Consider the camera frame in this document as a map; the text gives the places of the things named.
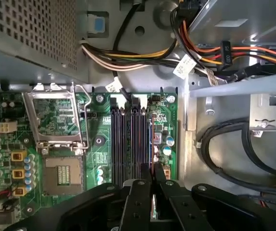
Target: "white label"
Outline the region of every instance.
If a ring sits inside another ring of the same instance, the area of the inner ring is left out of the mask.
[[[188,77],[188,74],[194,69],[197,63],[189,57],[187,54],[184,55],[182,60],[177,64],[176,68],[173,71],[173,74],[178,77],[185,79]]]
[[[114,81],[107,85],[105,88],[108,92],[120,92],[120,89],[122,88],[122,84],[120,83],[118,77],[114,77]]]

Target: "metal frame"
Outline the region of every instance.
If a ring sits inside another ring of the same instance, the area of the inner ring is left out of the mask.
[[[75,87],[81,88],[89,98],[89,101],[84,105],[84,109],[86,110],[87,106],[92,102],[92,99],[88,92],[81,85],[75,85],[74,82],[72,82],[71,91],[63,89],[57,84],[52,83],[49,90],[45,90],[44,85],[37,84],[30,93],[22,93],[23,101],[26,106],[26,112],[30,121],[31,130],[34,135],[35,142],[37,143],[37,148],[47,149],[49,152],[49,148],[51,146],[69,147],[71,150],[75,150],[76,155],[82,155],[84,150],[89,148],[87,118],[85,118],[87,139],[86,142],[84,142],[79,122]],[[79,133],[72,136],[48,136],[41,134],[38,129],[40,126],[40,119],[37,117],[35,111],[33,102],[34,99],[69,99],[72,104],[74,123],[77,125]]]

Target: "black ram slot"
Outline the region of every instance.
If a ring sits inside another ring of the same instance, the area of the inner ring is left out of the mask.
[[[131,171],[132,178],[140,178],[141,164],[149,163],[148,159],[148,121],[145,109],[133,99],[131,109]]]
[[[112,183],[122,187],[126,175],[126,114],[111,98],[111,154]]]

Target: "motherboard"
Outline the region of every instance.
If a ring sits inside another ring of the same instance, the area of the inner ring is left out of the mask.
[[[0,93],[0,231],[105,182],[122,187],[142,163],[176,179],[177,94],[131,98]]]

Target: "white connector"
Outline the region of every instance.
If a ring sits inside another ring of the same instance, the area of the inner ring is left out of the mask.
[[[17,131],[17,121],[0,122],[0,133],[11,133]]]

